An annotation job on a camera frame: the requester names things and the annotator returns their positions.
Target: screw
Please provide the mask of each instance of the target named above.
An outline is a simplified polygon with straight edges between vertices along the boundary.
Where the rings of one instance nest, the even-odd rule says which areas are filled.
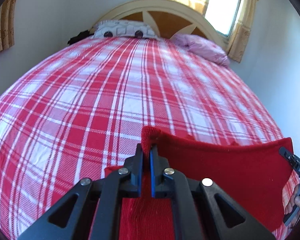
[[[164,173],[166,175],[172,175],[172,174],[174,174],[174,169],[173,168],[165,168]]]
[[[82,186],[87,186],[87,185],[89,185],[90,183],[91,183],[91,179],[89,179],[89,178],[84,178],[84,179],[80,180],[80,184],[81,184]]]
[[[118,172],[120,175],[124,175],[124,174],[127,174],[129,172],[129,170],[127,168],[120,168],[118,170]]]
[[[201,181],[201,183],[206,187],[210,187],[213,184],[213,181],[212,179],[205,178]]]

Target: human hand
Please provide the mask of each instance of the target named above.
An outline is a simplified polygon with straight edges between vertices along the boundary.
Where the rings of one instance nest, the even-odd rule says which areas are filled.
[[[284,209],[285,215],[292,212],[292,208],[294,205],[297,205],[298,207],[300,207],[300,196],[296,196],[298,189],[299,189],[299,185],[300,184],[295,186],[293,194],[289,200],[289,203],[287,204],[287,206]],[[300,210],[299,210],[298,214],[293,218],[291,223],[288,225],[288,228],[293,228],[295,226],[295,224],[298,222],[299,216],[300,216]]]

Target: bright sunlight through window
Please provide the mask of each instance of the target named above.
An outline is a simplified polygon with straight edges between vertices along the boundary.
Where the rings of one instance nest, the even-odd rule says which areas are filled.
[[[238,15],[241,0],[209,0],[205,18],[223,35],[228,36]]]

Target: red cloth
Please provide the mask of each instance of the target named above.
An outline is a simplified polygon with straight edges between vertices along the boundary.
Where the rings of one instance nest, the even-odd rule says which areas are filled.
[[[122,202],[120,240],[174,239],[169,199],[151,198],[149,153],[152,144],[172,168],[188,178],[211,178],[270,232],[282,224],[282,189],[292,173],[279,155],[284,146],[293,152],[291,138],[253,146],[218,146],[178,138],[154,127],[142,130],[145,153],[142,194]],[[106,168],[106,174],[118,167]]]

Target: plaid bed sheet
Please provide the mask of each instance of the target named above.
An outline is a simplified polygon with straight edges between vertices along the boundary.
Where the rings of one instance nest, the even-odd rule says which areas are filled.
[[[141,129],[218,145],[282,134],[230,69],[170,41],[88,38],[48,57],[0,97],[0,228],[16,239],[80,178],[134,155]],[[287,204],[298,176],[282,191]],[[274,232],[284,239],[287,228]]]

